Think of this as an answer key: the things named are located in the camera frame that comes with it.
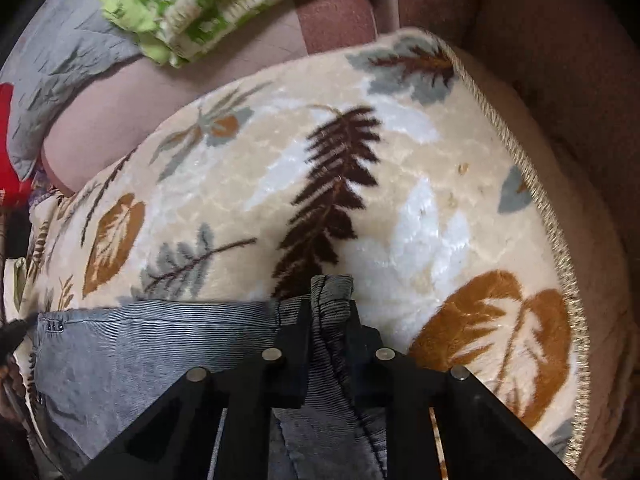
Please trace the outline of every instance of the brown fern leaf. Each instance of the brown fern leaf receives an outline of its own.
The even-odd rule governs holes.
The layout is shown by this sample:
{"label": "brown fern leaf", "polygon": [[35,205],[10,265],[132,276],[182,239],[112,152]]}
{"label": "brown fern leaf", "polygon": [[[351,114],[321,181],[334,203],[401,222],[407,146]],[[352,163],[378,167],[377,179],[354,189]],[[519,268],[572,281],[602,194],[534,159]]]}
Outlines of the brown fern leaf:
{"label": "brown fern leaf", "polygon": [[47,236],[49,235],[49,221],[46,220],[40,226],[40,230],[38,231],[38,237],[36,238],[35,244],[33,246],[33,253],[30,255],[30,262],[28,263],[28,272],[27,275],[37,276],[40,272],[40,267],[42,266],[42,259],[44,256],[44,246],[47,242]]}
{"label": "brown fern leaf", "polygon": [[367,145],[380,141],[373,131],[380,122],[372,112],[364,106],[345,113],[336,110],[334,120],[307,136],[311,142],[307,162],[313,166],[306,186],[291,203],[301,208],[289,220],[290,229],[279,245],[286,253],[273,270],[272,276],[278,279],[275,297],[308,293],[311,278],[322,273],[322,264],[338,263],[332,239],[357,238],[347,211],[364,209],[365,204],[351,184],[378,185],[362,165],[363,161],[379,162]]}
{"label": "brown fern leaf", "polygon": [[65,280],[65,283],[62,283],[62,280],[58,279],[58,281],[60,282],[60,298],[58,299],[57,309],[58,311],[68,309],[71,301],[74,298],[74,294],[71,292],[71,289],[73,288],[73,284],[71,283],[72,279],[73,276],[69,276]]}
{"label": "brown fern leaf", "polygon": [[66,233],[76,212],[84,205],[87,200],[89,200],[89,198],[91,198],[91,195],[96,187],[98,187],[98,183],[94,182],[93,184],[91,184],[91,186],[87,187],[82,192],[82,195],[78,196],[78,194],[76,193],[73,196],[71,203],[67,205],[65,209],[64,219],[62,221],[62,224],[60,225],[60,228],[58,229],[58,234],[56,234],[56,238],[53,240],[51,250],[49,251],[49,253],[47,253],[47,259],[45,262],[45,269],[47,272],[49,272],[49,264],[51,263],[51,259],[53,257],[54,251],[56,250],[56,246],[58,245],[58,241]]}
{"label": "brown fern leaf", "polygon": [[445,86],[454,76],[453,63],[443,52],[442,47],[438,47],[435,52],[427,52],[420,46],[412,46],[410,49],[414,56],[399,56],[391,54],[386,57],[371,59],[373,66],[392,68],[395,66],[402,67],[402,80],[407,79],[413,74],[422,74],[431,77],[431,86],[436,83],[437,76],[442,78]]}

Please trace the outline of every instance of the leaf-patterned blanket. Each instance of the leaf-patterned blanket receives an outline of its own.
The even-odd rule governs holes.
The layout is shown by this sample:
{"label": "leaf-patterned blanket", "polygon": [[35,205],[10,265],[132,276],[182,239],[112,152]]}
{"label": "leaf-patterned blanket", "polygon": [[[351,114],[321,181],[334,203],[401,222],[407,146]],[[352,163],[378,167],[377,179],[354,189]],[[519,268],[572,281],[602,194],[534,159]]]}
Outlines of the leaf-patterned blanket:
{"label": "leaf-patterned blanket", "polygon": [[559,454],[579,449],[571,267],[482,99],[412,30],[229,84],[37,206],[21,312],[288,298],[352,274],[388,345],[468,366]]}

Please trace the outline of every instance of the gray quilt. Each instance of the gray quilt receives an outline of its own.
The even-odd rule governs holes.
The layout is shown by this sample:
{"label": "gray quilt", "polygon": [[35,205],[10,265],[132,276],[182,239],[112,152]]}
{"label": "gray quilt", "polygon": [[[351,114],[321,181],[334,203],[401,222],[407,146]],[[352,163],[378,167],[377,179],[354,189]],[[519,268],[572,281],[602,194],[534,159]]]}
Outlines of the gray quilt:
{"label": "gray quilt", "polygon": [[25,28],[0,82],[14,85],[7,150],[21,180],[38,159],[49,127],[91,78],[140,50],[103,18],[98,0],[47,0]]}

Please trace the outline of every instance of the orange leaf print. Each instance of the orange leaf print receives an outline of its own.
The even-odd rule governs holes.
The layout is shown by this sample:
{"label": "orange leaf print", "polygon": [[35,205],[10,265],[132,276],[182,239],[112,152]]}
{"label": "orange leaf print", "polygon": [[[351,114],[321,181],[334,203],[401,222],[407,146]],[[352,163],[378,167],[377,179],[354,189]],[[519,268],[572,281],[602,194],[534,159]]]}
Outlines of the orange leaf print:
{"label": "orange leaf print", "polygon": [[562,296],[523,298],[516,276],[493,270],[447,298],[409,354],[420,366],[468,366],[533,428],[569,375],[571,331]]}
{"label": "orange leaf print", "polygon": [[58,299],[58,311],[68,309],[71,301],[74,298],[74,294],[71,292],[71,289],[73,287],[73,283],[71,283],[72,279],[73,276],[69,276],[65,280],[65,283],[62,283],[62,280],[58,279],[60,281],[60,298]]}
{"label": "orange leaf print", "polygon": [[120,197],[98,222],[84,272],[84,298],[113,278],[127,261],[145,219],[145,204],[133,201],[133,193]]}
{"label": "orange leaf print", "polygon": [[233,137],[240,129],[240,123],[235,115],[228,115],[216,119],[211,125],[211,135],[215,137]]}

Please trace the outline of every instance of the red fabric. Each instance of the red fabric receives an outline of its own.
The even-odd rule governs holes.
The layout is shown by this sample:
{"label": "red fabric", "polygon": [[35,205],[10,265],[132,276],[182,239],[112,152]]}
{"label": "red fabric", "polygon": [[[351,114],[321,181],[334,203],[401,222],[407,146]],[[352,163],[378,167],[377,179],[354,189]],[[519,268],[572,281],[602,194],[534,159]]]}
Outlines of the red fabric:
{"label": "red fabric", "polygon": [[13,94],[12,85],[0,84],[0,206],[3,207],[26,204],[31,193],[31,181],[20,182],[6,152],[6,135]]}

